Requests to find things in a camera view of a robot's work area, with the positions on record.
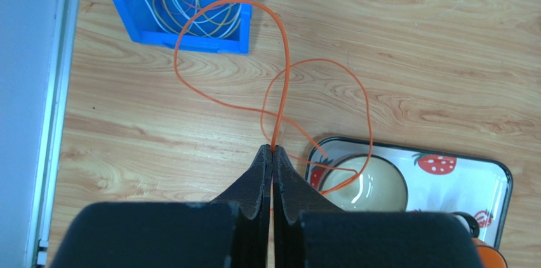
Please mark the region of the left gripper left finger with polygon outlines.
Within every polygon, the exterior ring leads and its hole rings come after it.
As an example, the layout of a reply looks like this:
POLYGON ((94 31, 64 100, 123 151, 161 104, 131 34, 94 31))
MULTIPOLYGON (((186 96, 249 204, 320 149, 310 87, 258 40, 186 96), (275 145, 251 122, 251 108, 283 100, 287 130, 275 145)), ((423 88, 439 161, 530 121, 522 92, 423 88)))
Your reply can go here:
POLYGON ((208 202, 101 202, 72 221, 53 267, 265 267, 272 153, 208 202))

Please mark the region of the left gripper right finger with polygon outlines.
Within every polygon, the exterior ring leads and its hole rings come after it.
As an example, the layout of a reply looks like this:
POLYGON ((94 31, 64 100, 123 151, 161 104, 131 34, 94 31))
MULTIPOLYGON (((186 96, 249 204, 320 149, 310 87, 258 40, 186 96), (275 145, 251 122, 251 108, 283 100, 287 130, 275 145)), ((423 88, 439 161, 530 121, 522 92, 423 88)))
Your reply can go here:
POLYGON ((481 267, 469 231, 449 213, 347 212, 272 153, 276 267, 481 267))

